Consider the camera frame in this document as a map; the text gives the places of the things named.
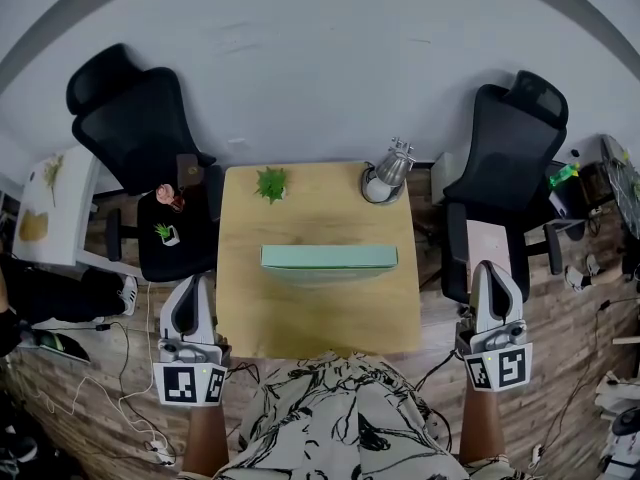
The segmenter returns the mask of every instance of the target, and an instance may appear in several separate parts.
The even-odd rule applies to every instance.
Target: black cable
[[[598,315],[600,314],[600,311],[604,311],[604,309],[609,307],[611,304],[615,304],[616,302],[624,302],[624,300],[614,301],[614,302],[611,302],[611,301],[607,300],[596,311],[595,325],[594,325],[594,332],[593,332],[594,338],[595,338],[593,351],[589,354],[589,358],[587,359],[587,365],[586,365],[586,367],[584,369],[584,373],[580,376],[580,378],[578,379],[578,382],[576,382],[576,385],[573,388],[573,391],[571,392],[571,395],[569,395],[569,398],[567,399],[567,401],[564,404],[563,408],[558,413],[556,413],[555,417],[553,418],[553,421],[551,422],[551,425],[549,425],[549,429],[547,430],[547,434],[546,434],[546,436],[544,438],[544,441],[543,441],[543,444],[542,444],[542,446],[540,448],[540,453],[539,453],[540,460],[542,460],[542,456],[547,452],[547,450],[549,450],[549,448],[551,448],[556,443],[556,441],[562,435],[562,423],[564,422],[564,417],[567,414],[567,411],[569,410],[569,407],[571,406],[571,404],[575,400],[575,398],[578,395],[578,393],[582,389],[587,387],[589,384],[591,384],[591,381],[585,381],[584,384],[582,382],[586,378],[587,374],[589,373],[589,370],[591,369],[591,364],[592,364],[592,361],[593,361],[593,357],[597,356],[597,354],[598,354],[598,323],[599,323],[598,322]],[[548,441],[549,441],[549,437],[551,436],[551,431],[553,430],[553,427],[555,426],[556,421],[558,421],[558,417],[560,417],[560,422],[558,424],[558,433],[553,438],[551,443],[547,444]]]
[[[125,405],[129,408],[129,410],[135,414],[138,418],[146,421],[149,426],[151,428],[153,428],[153,430],[155,430],[156,432],[158,432],[159,434],[161,434],[162,432],[160,432],[160,429],[158,429],[158,427],[156,426],[155,423],[153,423],[152,421],[149,421],[147,418],[145,418],[142,414],[140,414],[138,411],[136,411],[133,406],[129,403],[129,399],[128,398],[124,398],[125,395],[125,391],[124,391],[124,385],[122,383],[122,375],[124,374],[125,370],[127,369],[127,365],[129,364],[129,348],[130,348],[130,344],[129,344],[129,334],[127,333],[127,330],[124,328],[124,326],[120,323],[120,322],[112,322],[109,325],[118,325],[120,326],[120,329],[122,329],[122,332],[124,334],[124,337],[126,339],[127,342],[127,353],[124,359],[124,364],[122,365],[122,369],[120,370],[120,373],[118,374],[118,382],[120,383],[120,398],[122,398],[123,402],[125,403]],[[168,437],[165,436],[165,439],[167,440],[167,446],[170,448],[171,453],[173,455],[174,460],[177,459],[179,457],[178,453],[176,452],[175,447],[173,446],[173,444],[171,443],[171,441],[169,440]],[[157,451],[156,449],[154,449],[153,446],[151,446],[151,443],[149,443],[149,441],[144,441],[144,447],[147,451]]]
[[[436,416],[438,416],[444,422],[444,426],[447,427],[447,432],[449,434],[449,437],[447,439],[447,451],[451,453],[451,448],[453,447],[453,438],[451,437],[451,426],[449,425],[447,418],[445,418],[441,413],[439,413],[435,409],[431,409],[431,412]]]
[[[242,423],[238,423],[235,427],[231,429],[231,431],[227,434],[227,439],[229,439],[229,436],[233,434],[240,427],[240,425],[242,425]]]
[[[101,455],[102,457],[106,457],[107,459],[111,460],[133,459],[145,462],[147,464],[153,464],[154,466],[170,466],[173,464],[172,462],[154,462],[152,460],[143,459],[142,457],[136,457],[135,455],[108,455],[104,452],[87,453],[87,455]]]
[[[622,382],[621,380],[617,380],[617,379],[612,379],[611,377],[609,377],[609,373],[605,374],[607,379],[609,379],[607,381],[607,384],[609,384],[609,386],[617,386],[619,384],[624,385],[624,386],[640,386],[640,383],[636,383],[636,382]]]
[[[260,382],[260,370],[258,370],[258,367],[257,367],[255,364],[253,364],[253,363],[247,363],[246,361],[242,361],[242,362],[241,362],[238,366],[236,366],[235,368],[229,368],[229,369],[227,370],[227,377],[226,377],[226,380],[229,380],[229,377],[231,377],[231,375],[233,375],[234,373],[236,373],[236,372],[241,372],[241,371],[243,371],[243,370],[246,370],[246,371],[247,371],[247,373],[248,373],[249,375],[251,375],[251,378],[252,378],[253,380],[255,380],[255,381],[256,381],[256,383],[257,383],[258,385],[260,385],[260,383],[261,383],[261,382]]]
[[[53,331],[106,331],[109,327],[107,327],[106,329],[98,329],[98,326],[95,326],[95,327],[56,327],[55,329],[36,329],[36,328],[33,328],[33,330],[34,331],[48,331],[48,332],[53,332]]]
[[[160,429],[152,422],[149,421],[147,418],[145,418],[142,414],[140,414],[138,411],[136,411],[131,403],[129,403],[129,400],[127,398],[124,398],[125,395],[125,391],[124,391],[124,386],[122,384],[122,376],[125,372],[125,370],[127,369],[127,365],[129,364],[129,350],[130,350],[130,343],[129,343],[129,334],[127,333],[127,330],[124,328],[124,326],[120,323],[120,322],[110,322],[110,323],[106,323],[106,324],[98,324],[95,327],[58,327],[55,329],[35,329],[38,331],[107,331],[109,329],[111,329],[112,325],[117,325],[120,327],[120,329],[122,329],[122,333],[124,334],[126,343],[127,343],[127,352],[125,355],[125,359],[124,359],[124,364],[122,365],[122,368],[120,370],[120,373],[118,374],[118,382],[120,384],[120,397],[123,398],[123,402],[126,404],[126,406],[129,408],[129,410],[135,414],[138,418],[140,418],[141,420],[146,421],[149,426],[151,428],[153,428],[153,430],[155,430],[156,432],[158,432],[159,434],[161,434],[162,432],[160,432]],[[166,437],[167,440],[167,446],[170,448],[171,453],[173,454],[174,460],[176,458],[178,458],[180,455],[178,455],[178,453],[176,452],[175,447],[173,446],[173,444],[171,443],[171,441],[169,440],[168,437]],[[153,446],[151,446],[151,444],[149,443],[149,441],[144,441],[144,447],[147,451],[157,451]],[[159,465],[168,465],[171,463],[164,463],[164,462],[152,462],[152,461],[148,461],[145,459],[141,459],[140,457],[136,457],[134,455],[123,455],[121,457],[116,457],[116,456],[109,456],[106,455],[102,452],[99,452],[101,455],[104,455],[105,457],[111,458],[111,459],[137,459],[137,460],[142,460],[144,462],[147,462],[149,464],[159,464]]]
[[[482,471],[484,468],[486,468],[488,466],[491,466],[491,464],[495,464],[496,462],[500,462],[500,459],[497,458],[497,457],[494,457],[489,462],[487,462],[484,466],[479,467],[473,473],[469,473],[469,476],[471,477],[471,476],[475,475],[478,471]]]
[[[600,234],[600,228],[602,224],[600,223],[599,217],[589,217],[587,219],[587,228],[589,229],[589,234],[592,237],[596,237]]]
[[[609,306],[613,306],[614,304],[618,304],[620,302],[630,302],[632,300],[640,302],[640,297],[629,297],[628,299],[618,299],[618,300],[609,300],[609,299],[607,299],[602,304],[600,304],[600,307],[598,308],[598,311],[604,311]]]
[[[418,381],[418,383],[416,384],[415,390],[416,391],[420,391],[422,389],[422,386],[424,386],[424,383],[426,382],[426,380],[435,372],[437,372],[440,368],[442,368],[445,364],[447,364],[449,361],[451,361],[451,358],[456,356],[456,350],[452,350],[451,352],[449,352],[449,355],[447,356],[447,358],[442,361],[439,365],[434,366],[433,368],[431,368],[431,370],[429,370],[426,375],[424,377],[422,377],[422,379],[420,379],[420,381]]]
[[[460,355],[458,355],[458,351],[456,349],[453,349],[449,352],[449,355],[447,356],[447,358],[442,361],[440,364],[434,366],[433,368],[431,368],[431,370],[429,370],[424,377],[422,377],[422,379],[420,379],[420,381],[416,384],[415,386],[415,390],[416,392],[419,392],[422,387],[424,386],[424,383],[426,382],[426,380],[433,375],[435,372],[437,372],[440,368],[442,368],[445,364],[447,364],[449,361],[451,361],[451,358],[455,357],[456,359],[458,359],[459,361],[464,361],[464,359],[462,357],[460,357]],[[435,409],[431,409],[429,408],[429,410],[431,412],[433,412],[434,414],[436,414],[437,416],[440,417],[440,419],[442,421],[444,421],[444,425],[445,427],[447,427],[447,432],[449,433],[449,437],[447,438],[447,451],[451,452],[451,448],[453,445],[453,438],[451,436],[451,425],[449,425],[449,422],[447,421],[447,418],[445,418],[441,413],[439,413],[438,411],[436,411]]]

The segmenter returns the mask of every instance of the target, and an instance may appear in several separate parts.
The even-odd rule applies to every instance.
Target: chair armrest
[[[107,241],[107,257],[109,261],[120,261],[122,259],[122,236],[120,234],[122,222],[122,212],[120,208],[111,210],[107,214],[107,230],[105,238]]]
[[[461,203],[447,205],[447,247],[456,263],[469,261],[469,238],[467,236],[467,209]]]
[[[544,225],[544,237],[547,241],[549,253],[549,268],[553,275],[562,274],[562,251],[558,233],[551,224]]]
[[[132,226],[123,226],[122,212],[120,208],[116,208],[107,214],[105,238],[109,261],[120,261],[122,260],[122,239],[138,238],[138,229]]]
[[[209,216],[212,221],[220,219],[222,212],[222,191],[224,189],[224,171],[219,165],[207,167],[204,175],[204,185],[207,191]]]
[[[442,244],[442,293],[462,304],[469,303],[468,261],[467,210],[463,204],[449,203],[446,206],[446,238]]]

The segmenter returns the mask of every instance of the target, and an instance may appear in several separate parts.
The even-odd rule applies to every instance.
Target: chair headrest
[[[569,120],[569,105],[564,95],[544,78],[530,71],[518,71],[516,80],[502,101],[563,130]]]
[[[142,73],[123,44],[110,46],[73,74],[67,84],[67,108],[74,115],[86,113],[134,84]]]

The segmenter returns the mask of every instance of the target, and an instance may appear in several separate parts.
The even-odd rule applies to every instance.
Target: wooden table
[[[56,177],[53,194],[45,182],[44,172],[47,165],[55,161],[59,155],[34,165],[27,175],[20,198],[20,213],[12,252],[18,258],[34,263],[70,266],[84,263],[142,279],[139,268],[109,261],[84,249],[100,163],[84,146],[75,146],[60,155],[62,165]],[[23,240],[20,236],[20,226],[27,212],[31,219],[46,219],[42,237]]]
[[[239,357],[310,358],[387,354],[420,346],[420,296],[409,197],[389,206],[359,191],[362,163],[275,166],[288,174],[286,197],[255,194],[257,170],[232,167],[220,221],[218,332]],[[377,278],[299,287],[260,267],[261,245],[395,245],[398,266]]]

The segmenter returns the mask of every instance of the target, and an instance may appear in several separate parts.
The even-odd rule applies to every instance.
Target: pink figurine
[[[156,189],[156,199],[161,204],[168,204],[173,211],[180,213],[184,207],[184,199],[176,196],[173,187],[168,183],[160,185]]]

